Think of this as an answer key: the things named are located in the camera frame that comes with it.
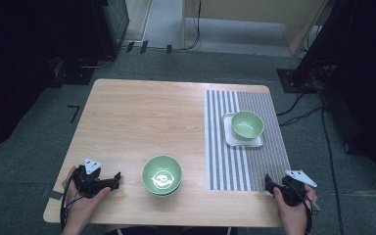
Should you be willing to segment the person's right hand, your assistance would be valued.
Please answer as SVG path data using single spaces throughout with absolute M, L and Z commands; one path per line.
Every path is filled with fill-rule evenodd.
M 312 204 L 317 200 L 317 195 L 310 186 L 307 185 L 305 189 L 305 201 L 302 204 L 295 207 L 288 206 L 284 202 L 282 194 L 278 194 L 277 190 L 275 191 L 276 195 L 274 196 L 274 199 L 277 204 L 278 215 L 280 217 L 285 234 L 286 229 L 293 227 L 306 230 L 308 217 L 310 216 L 310 213 L 313 210 Z

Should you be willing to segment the green ceramic bowl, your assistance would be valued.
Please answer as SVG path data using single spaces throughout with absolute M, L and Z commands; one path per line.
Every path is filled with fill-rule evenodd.
M 157 196 L 157 197 L 167 197 L 167 196 L 170 196 L 172 194 L 174 194 L 175 192 L 177 192 L 178 189 L 175 189 L 175 190 L 172 190 L 172 191 L 161 191 L 161 192 L 154 192 L 154 191 L 150 191 L 150 193 L 154 196 Z
M 265 125 L 262 118 L 250 111 L 241 111 L 233 115 L 231 129 L 242 140 L 252 140 L 261 136 Z
M 180 163 L 171 156 L 155 156 L 148 160 L 141 173 L 147 191 L 161 192 L 178 189 L 183 172 Z

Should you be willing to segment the grey tape piece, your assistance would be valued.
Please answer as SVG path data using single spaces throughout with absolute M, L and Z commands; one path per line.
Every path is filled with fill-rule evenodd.
M 48 199 L 55 199 L 55 200 L 61 200 L 62 197 L 63 197 L 63 194 L 60 193 L 60 192 L 56 192 L 54 190 L 47 190 L 45 189 L 43 192 L 42 192 L 42 196 L 44 198 L 48 198 Z

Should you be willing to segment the light wooden partition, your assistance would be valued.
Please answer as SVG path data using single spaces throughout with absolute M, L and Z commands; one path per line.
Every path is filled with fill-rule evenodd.
M 315 25 L 324 25 L 335 0 L 182 0 L 182 36 L 187 18 L 281 24 L 296 56 Z

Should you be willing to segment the grey striped placemat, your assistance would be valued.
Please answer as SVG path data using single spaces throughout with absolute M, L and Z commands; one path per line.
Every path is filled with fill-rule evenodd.
M 265 125 L 261 147 L 229 146 L 223 116 L 250 111 Z M 207 90 L 204 92 L 206 176 L 210 190 L 262 191 L 268 174 L 279 182 L 290 168 L 277 116 L 268 93 Z

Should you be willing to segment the dark curtain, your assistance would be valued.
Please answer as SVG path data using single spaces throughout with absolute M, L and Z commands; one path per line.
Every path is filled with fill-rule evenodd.
M 64 30 L 90 0 L 0 0 L 0 144 L 55 79 L 49 61 L 73 65 Z
M 355 0 L 345 52 L 327 87 L 350 118 L 342 123 L 348 151 L 376 163 L 376 0 Z

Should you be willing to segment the black metal stand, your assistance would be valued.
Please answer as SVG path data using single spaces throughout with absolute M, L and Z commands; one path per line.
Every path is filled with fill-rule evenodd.
M 291 76 L 293 87 L 303 86 L 312 69 L 334 65 L 345 51 L 358 0 L 336 0 L 329 18 Z

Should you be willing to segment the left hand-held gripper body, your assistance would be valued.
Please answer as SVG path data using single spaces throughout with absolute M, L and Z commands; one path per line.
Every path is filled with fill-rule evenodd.
M 101 180 L 100 162 L 85 159 L 74 173 L 74 183 L 77 191 L 87 199 L 95 197 L 101 190 L 109 188 L 114 190 L 114 181 L 112 179 Z

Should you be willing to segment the person's dark trousers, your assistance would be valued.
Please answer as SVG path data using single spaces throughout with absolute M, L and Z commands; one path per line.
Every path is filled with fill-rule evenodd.
M 238 235 L 238 229 L 216 226 L 132 226 L 109 229 L 104 235 Z

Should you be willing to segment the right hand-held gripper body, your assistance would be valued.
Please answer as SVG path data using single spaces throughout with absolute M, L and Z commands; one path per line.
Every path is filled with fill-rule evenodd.
M 286 175 L 282 178 L 282 185 L 279 186 L 279 189 L 284 202 L 288 206 L 294 207 L 305 200 L 306 186 L 316 187 L 317 183 L 302 170 L 286 170 L 285 173 Z

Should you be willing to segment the black stand base plate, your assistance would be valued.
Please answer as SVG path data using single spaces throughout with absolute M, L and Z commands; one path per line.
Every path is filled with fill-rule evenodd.
M 278 69 L 277 75 L 285 93 L 311 94 L 317 92 L 317 89 L 308 82 L 298 84 L 294 79 L 294 70 Z

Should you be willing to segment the person's left hand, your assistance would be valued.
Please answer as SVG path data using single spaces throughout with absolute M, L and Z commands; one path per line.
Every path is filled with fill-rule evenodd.
M 109 188 L 105 188 L 92 199 L 79 199 L 79 194 L 77 193 L 76 186 L 73 181 L 70 181 L 70 177 L 74 173 L 74 171 L 75 166 L 70 169 L 69 174 L 66 178 L 66 185 L 68 185 L 68 190 L 65 199 L 68 203 L 72 201 L 74 201 L 74 203 L 70 206 L 70 209 L 68 211 L 65 228 L 81 227 L 84 230 L 94 211 L 98 208 L 98 205 L 105 199 L 105 197 L 111 192 L 111 190 Z

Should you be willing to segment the black floor base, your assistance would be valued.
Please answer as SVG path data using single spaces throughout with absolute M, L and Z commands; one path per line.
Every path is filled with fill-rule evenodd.
M 61 58 L 51 59 L 49 66 L 55 74 L 50 84 L 52 88 L 60 88 L 64 84 L 88 85 L 94 73 L 93 69 L 83 68 L 82 66 L 71 68 Z

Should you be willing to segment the white square plate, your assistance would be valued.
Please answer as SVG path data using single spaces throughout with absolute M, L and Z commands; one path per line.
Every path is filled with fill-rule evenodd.
M 225 142 L 229 146 L 246 146 L 246 147 L 261 147 L 263 145 L 263 135 L 258 136 L 252 140 L 241 139 L 237 136 L 231 127 L 231 120 L 234 117 L 233 113 L 227 113 L 223 116 L 223 129 Z

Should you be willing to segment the black cabinet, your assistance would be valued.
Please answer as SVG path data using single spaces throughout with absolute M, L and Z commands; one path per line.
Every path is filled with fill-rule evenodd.
M 125 0 L 91 0 L 104 58 L 114 58 L 129 25 Z

